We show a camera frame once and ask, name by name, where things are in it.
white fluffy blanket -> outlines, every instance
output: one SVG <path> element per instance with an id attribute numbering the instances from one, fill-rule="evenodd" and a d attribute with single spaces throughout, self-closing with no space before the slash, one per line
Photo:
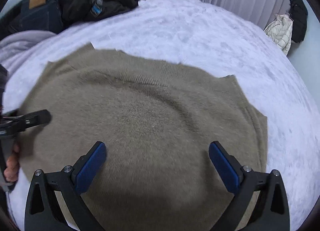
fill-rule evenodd
<path id="1" fill-rule="evenodd" d="M 199 0 L 142 1 L 132 12 L 71 27 L 1 59 L 11 75 L 4 109 L 20 106 L 48 61 L 88 42 L 97 49 L 182 62 L 214 76 L 236 75 L 249 102 L 268 117 L 267 172 L 278 169 L 283 176 L 291 230 L 302 224 L 320 194 L 320 115 L 297 71 L 259 27 Z M 23 62 L 12 66 L 10 59 Z M 27 193 L 20 171 L 10 201 L 21 230 Z"/>

beige sweater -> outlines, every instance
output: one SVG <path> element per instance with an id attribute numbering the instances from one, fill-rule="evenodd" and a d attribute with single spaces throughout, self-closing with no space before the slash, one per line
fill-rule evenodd
<path id="1" fill-rule="evenodd" d="M 234 76 L 87 45 L 48 64 L 20 111 L 44 108 L 52 122 L 21 136 L 24 172 L 60 171 L 103 141 L 107 162 L 82 198 L 108 231 L 209 230 L 233 197 L 209 159 L 214 140 L 266 167 L 267 118 Z"/>

metal screw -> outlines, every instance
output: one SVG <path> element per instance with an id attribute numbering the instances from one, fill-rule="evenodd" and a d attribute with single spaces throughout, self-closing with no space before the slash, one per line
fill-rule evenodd
<path id="1" fill-rule="evenodd" d="M 246 171 L 246 172 L 250 172 L 250 171 L 252 170 L 252 168 L 251 168 L 250 166 L 248 166 L 248 165 L 244 165 L 244 166 L 243 166 L 243 169 L 244 169 L 244 171 Z"/>
<path id="2" fill-rule="evenodd" d="M 63 168 L 64 172 L 70 172 L 72 170 L 72 166 L 66 166 Z"/>
<path id="3" fill-rule="evenodd" d="M 275 176 L 280 176 L 280 172 L 278 170 L 272 170 L 272 173 L 275 175 Z"/>
<path id="4" fill-rule="evenodd" d="M 42 170 L 36 170 L 36 171 L 35 171 L 35 175 L 36 175 L 36 176 L 39 176 L 41 173 L 42 173 Z"/>

black jacket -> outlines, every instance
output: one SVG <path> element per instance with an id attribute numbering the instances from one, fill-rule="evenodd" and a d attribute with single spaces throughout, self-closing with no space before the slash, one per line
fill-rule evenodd
<path id="1" fill-rule="evenodd" d="M 139 0 L 46 0 L 29 9 L 21 1 L 0 20 L 0 40 L 15 32 L 36 29 L 60 33 L 79 21 L 98 21 L 133 10 Z"/>
<path id="2" fill-rule="evenodd" d="M 296 43 L 304 40 L 307 31 L 308 10 L 303 0 L 290 0 L 290 18 L 293 20 L 292 37 Z"/>

human hand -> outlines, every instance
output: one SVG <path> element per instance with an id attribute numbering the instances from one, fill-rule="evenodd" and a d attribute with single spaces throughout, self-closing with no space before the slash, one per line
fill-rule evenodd
<path id="1" fill-rule="evenodd" d="M 4 177 L 8 182 L 14 182 L 18 180 L 18 172 L 19 172 L 19 152 L 20 147 L 18 144 L 13 145 L 12 154 L 9 156 L 7 160 L 7 168 L 4 171 Z"/>

